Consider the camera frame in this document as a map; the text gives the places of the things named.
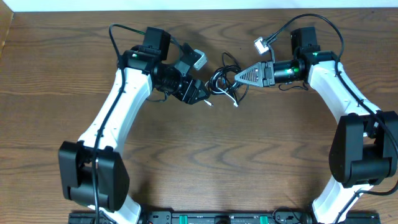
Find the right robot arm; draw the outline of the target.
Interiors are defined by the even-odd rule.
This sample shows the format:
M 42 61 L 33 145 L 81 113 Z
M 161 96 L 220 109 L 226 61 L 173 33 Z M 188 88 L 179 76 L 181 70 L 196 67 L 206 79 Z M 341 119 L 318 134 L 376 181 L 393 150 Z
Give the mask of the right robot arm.
M 322 51 L 314 27 L 290 33 L 292 60 L 258 62 L 239 72 L 243 85 L 268 87 L 303 81 L 326 103 L 338 123 L 329 152 L 331 178 L 302 223 L 355 222 L 349 209 L 397 170 L 397 113 L 382 111 L 349 79 L 332 51 Z

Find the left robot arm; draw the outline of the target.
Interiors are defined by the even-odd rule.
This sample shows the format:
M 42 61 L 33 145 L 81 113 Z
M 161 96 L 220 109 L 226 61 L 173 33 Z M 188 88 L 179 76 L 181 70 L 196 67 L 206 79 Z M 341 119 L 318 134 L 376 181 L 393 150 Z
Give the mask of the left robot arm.
M 138 223 L 141 206 L 129 196 L 130 178 L 122 160 L 125 141 L 142 104 L 157 90 L 193 105 L 210 96 L 191 68 L 207 62 L 204 52 L 192 49 L 163 29 L 148 27 L 141 45 L 116 52 L 113 87 L 90 127 L 77 142 L 64 141 L 58 161 L 63 196 L 95 211 L 88 223 L 104 215 L 113 223 Z M 171 44 L 179 58 L 166 63 Z

